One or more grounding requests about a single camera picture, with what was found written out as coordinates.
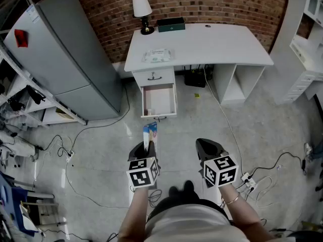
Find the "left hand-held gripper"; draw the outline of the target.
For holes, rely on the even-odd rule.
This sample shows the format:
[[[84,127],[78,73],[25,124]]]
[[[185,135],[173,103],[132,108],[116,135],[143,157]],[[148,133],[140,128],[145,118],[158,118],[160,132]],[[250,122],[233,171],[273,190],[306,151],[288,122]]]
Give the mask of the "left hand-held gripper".
[[[154,141],[150,141],[145,158],[144,142],[137,144],[129,153],[129,169],[126,171],[132,187],[150,187],[159,176]]]

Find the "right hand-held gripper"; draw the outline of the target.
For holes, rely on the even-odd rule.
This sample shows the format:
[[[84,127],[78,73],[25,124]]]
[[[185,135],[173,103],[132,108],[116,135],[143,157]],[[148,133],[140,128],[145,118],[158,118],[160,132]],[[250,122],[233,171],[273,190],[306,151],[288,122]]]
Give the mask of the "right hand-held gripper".
[[[199,173],[208,188],[219,188],[236,181],[239,165],[234,155],[209,139],[198,138],[195,144],[201,165]]]

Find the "white band-aid box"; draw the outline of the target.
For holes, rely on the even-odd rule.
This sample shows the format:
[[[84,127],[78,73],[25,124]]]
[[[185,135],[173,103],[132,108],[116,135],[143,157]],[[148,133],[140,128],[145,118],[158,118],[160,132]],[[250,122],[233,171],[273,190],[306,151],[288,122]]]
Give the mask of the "white band-aid box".
[[[143,144],[145,150],[148,150],[150,142],[154,143],[154,150],[157,152],[157,122],[152,122],[143,127]]]

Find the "white drawer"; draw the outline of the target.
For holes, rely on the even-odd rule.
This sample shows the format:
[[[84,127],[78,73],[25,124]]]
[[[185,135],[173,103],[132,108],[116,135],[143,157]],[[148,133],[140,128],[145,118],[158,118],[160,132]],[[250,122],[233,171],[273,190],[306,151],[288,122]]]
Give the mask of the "white drawer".
[[[162,119],[177,116],[177,93],[174,83],[144,86],[140,90],[142,93],[141,118]],[[144,110],[148,108],[154,109],[155,115],[145,116]]]
[[[170,84],[174,82],[174,70],[173,68],[161,68],[161,69],[150,69],[146,71],[132,72],[139,87]],[[147,78],[159,78],[160,80],[149,81]]]

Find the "person's left forearm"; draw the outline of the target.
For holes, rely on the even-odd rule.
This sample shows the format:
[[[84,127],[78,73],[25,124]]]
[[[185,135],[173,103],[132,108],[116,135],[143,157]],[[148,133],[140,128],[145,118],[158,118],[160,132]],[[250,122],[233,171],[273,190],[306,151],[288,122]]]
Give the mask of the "person's left forearm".
[[[118,242],[143,242],[148,207],[148,187],[135,190],[118,233]]]

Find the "person's right forearm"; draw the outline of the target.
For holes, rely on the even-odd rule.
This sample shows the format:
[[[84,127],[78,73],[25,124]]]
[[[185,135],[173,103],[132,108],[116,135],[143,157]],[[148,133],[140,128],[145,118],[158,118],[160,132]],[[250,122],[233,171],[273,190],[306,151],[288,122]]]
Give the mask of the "person's right forearm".
[[[275,239],[262,225],[257,212],[240,196],[232,184],[219,187],[233,222],[250,242],[267,242]]]

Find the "closed white drawer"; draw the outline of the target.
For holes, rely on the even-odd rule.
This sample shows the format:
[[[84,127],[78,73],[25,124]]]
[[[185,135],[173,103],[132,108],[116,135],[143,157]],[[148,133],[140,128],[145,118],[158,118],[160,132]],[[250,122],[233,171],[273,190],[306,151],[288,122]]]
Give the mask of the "closed white drawer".
[[[139,87],[170,84],[174,82],[174,70],[173,68],[161,68],[161,69],[150,69],[146,71],[132,72]],[[147,78],[159,78],[160,80],[149,81]]]

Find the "person's right black shoe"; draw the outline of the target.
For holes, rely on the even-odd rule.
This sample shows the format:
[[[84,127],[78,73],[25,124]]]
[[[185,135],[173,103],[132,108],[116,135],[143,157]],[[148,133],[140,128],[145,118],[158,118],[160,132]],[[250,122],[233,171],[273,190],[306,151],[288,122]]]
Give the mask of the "person's right black shoe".
[[[194,197],[196,195],[194,190],[194,184],[192,181],[190,180],[185,181],[183,186],[183,193],[190,197]]]

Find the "person's black shoe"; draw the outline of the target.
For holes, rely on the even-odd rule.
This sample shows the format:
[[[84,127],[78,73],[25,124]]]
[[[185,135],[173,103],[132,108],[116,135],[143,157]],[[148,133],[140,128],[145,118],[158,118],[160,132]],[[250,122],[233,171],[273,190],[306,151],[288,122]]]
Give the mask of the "person's black shoe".
[[[179,190],[176,186],[172,186],[169,188],[169,197],[170,198],[184,198],[184,191]]]
[[[194,184],[192,181],[190,180],[185,181],[183,186],[183,193],[190,197],[194,197],[196,195],[194,190]]]

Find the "person's left black shoe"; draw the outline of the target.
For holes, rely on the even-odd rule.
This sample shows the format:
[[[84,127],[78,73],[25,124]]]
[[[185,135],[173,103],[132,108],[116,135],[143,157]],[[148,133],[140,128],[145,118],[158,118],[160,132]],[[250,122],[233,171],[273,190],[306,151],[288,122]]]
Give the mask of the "person's left black shoe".
[[[179,190],[176,186],[172,186],[169,188],[169,197],[170,198],[184,198],[184,191]]]

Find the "black router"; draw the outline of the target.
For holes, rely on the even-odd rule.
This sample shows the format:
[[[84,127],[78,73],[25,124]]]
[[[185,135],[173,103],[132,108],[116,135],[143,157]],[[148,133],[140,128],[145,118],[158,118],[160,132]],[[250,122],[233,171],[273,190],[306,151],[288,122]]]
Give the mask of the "black router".
[[[206,85],[204,71],[199,67],[192,69],[190,66],[188,70],[184,67],[184,83],[187,86],[204,88]]]

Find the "person's white shirt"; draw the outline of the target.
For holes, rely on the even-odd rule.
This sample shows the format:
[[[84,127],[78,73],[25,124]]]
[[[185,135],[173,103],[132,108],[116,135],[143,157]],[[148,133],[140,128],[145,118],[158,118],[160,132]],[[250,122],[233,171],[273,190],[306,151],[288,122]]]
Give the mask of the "person's white shirt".
[[[235,226],[188,224],[147,225],[144,242],[250,242]]]

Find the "wet wipes pack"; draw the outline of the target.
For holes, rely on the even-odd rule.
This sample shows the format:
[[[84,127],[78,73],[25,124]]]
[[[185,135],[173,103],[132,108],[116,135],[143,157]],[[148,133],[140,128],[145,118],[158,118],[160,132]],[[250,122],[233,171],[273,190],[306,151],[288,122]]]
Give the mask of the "wet wipes pack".
[[[143,54],[142,62],[147,64],[165,63],[174,59],[172,52],[166,48],[148,50]]]

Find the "white desk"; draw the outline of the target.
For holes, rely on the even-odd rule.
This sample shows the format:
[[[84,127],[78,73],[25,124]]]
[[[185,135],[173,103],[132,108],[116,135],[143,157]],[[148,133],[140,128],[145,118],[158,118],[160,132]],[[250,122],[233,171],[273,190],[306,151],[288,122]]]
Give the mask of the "white desk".
[[[148,50],[169,49],[174,59],[165,63],[143,63]],[[185,30],[132,36],[125,72],[183,66],[212,65],[212,80],[221,105],[244,103],[265,67],[274,62],[251,31],[226,24],[187,24]]]

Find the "grey refrigerator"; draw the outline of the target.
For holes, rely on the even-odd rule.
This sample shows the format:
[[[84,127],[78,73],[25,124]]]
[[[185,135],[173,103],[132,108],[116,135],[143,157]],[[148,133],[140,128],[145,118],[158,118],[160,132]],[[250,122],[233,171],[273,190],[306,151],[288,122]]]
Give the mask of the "grey refrigerator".
[[[28,33],[17,47],[14,30]],[[122,84],[79,0],[43,0],[13,25],[4,44],[23,69],[86,120],[120,114]]]

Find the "dark green box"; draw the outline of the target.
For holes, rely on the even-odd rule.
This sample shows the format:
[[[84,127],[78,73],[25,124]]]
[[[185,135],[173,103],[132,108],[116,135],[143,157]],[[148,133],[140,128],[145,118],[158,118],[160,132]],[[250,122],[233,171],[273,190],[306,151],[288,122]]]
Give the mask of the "dark green box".
[[[160,19],[157,20],[157,27],[159,32],[185,30],[185,21],[183,17]]]

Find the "metal shelf rack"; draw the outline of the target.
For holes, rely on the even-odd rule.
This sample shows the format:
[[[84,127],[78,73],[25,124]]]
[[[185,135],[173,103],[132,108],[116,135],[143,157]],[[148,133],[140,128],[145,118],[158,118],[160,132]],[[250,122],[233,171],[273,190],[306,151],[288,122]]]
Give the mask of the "metal shelf rack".
[[[0,120],[19,129],[87,121],[59,102],[22,68],[0,40]]]

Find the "white cabinet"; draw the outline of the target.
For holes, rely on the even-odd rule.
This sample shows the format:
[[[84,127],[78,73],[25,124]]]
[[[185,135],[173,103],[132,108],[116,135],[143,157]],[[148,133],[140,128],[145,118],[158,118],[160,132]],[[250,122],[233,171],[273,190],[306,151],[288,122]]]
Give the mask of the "white cabinet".
[[[323,94],[323,0],[288,0],[270,57],[276,104]]]

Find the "table lamp with white shade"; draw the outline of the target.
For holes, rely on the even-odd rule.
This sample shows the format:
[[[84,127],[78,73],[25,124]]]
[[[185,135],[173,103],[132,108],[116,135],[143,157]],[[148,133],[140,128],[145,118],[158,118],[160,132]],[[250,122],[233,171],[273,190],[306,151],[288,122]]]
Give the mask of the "table lamp with white shade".
[[[142,35],[149,35],[154,32],[154,28],[149,25],[148,15],[152,13],[151,6],[148,0],[132,0],[133,12],[135,18],[140,18],[142,28],[140,30]]]

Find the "red fridge magnet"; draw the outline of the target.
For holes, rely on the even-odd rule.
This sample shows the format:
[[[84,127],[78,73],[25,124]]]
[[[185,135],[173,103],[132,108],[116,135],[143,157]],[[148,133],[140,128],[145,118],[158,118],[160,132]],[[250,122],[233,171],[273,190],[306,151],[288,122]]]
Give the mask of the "red fridge magnet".
[[[17,47],[28,47],[28,33],[24,30],[14,30]]]

